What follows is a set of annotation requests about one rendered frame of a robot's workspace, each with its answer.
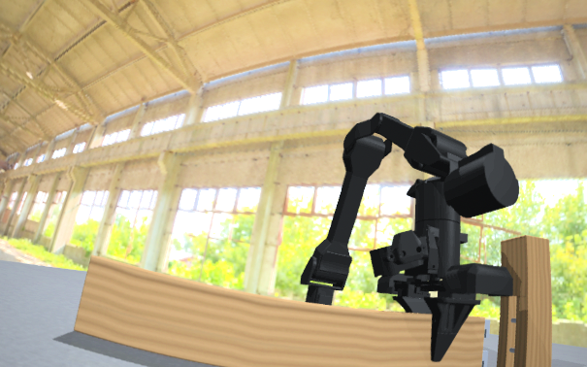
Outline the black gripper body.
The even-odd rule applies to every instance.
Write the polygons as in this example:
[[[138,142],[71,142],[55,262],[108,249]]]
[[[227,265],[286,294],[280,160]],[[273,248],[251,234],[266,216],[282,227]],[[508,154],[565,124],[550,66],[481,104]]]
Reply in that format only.
[[[414,230],[422,237],[423,227],[430,225],[435,232],[439,254],[439,269],[425,270],[423,265],[412,267],[398,275],[377,279],[378,293],[398,294],[398,297],[431,297],[474,300],[478,293],[488,296],[513,296],[513,278],[504,266],[480,263],[460,264],[461,244],[468,242],[468,234],[461,233],[461,225],[451,220],[422,220]]]

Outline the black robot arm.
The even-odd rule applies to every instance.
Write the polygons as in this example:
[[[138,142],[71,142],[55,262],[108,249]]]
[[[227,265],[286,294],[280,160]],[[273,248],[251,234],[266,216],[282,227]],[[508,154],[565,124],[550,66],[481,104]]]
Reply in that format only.
[[[308,286],[305,302],[332,306],[335,290],[343,291],[353,262],[347,244],[367,180],[392,151],[392,143],[404,150],[413,169],[433,176],[416,179],[408,189],[407,196],[415,198],[415,223],[440,219],[460,223],[460,217],[513,206],[519,198],[519,181],[503,149],[490,143],[467,156],[464,143],[434,128],[411,127],[396,117],[375,113],[372,119],[355,124],[343,141],[342,190],[327,236],[315,248],[301,276],[301,284]],[[398,275],[423,265],[423,261],[425,270],[439,269],[431,226],[423,227],[422,237],[413,232],[397,233],[391,246],[370,250],[375,278]]]

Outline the wooden post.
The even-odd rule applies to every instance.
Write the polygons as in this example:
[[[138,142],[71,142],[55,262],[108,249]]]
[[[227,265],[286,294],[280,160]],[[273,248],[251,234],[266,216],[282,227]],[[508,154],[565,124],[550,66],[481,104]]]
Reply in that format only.
[[[501,241],[501,267],[513,296],[501,296],[497,367],[551,367],[552,283],[549,239]]]

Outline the long wooden board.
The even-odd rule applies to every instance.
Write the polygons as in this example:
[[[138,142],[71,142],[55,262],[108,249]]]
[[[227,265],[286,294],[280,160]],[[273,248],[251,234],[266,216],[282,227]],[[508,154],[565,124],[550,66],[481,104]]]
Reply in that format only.
[[[279,299],[93,254],[88,265],[74,330],[130,348],[220,367],[487,367],[485,317],[468,316],[433,362],[432,314]]]

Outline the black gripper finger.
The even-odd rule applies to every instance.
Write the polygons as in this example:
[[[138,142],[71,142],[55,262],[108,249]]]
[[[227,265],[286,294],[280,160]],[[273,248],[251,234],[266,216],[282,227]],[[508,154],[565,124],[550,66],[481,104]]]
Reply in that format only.
[[[427,306],[428,304],[422,298],[393,296],[392,299],[399,302],[399,305],[403,307],[406,313],[431,314],[431,310]]]
[[[475,305],[480,300],[424,297],[432,313],[431,360],[439,362],[446,354]]]

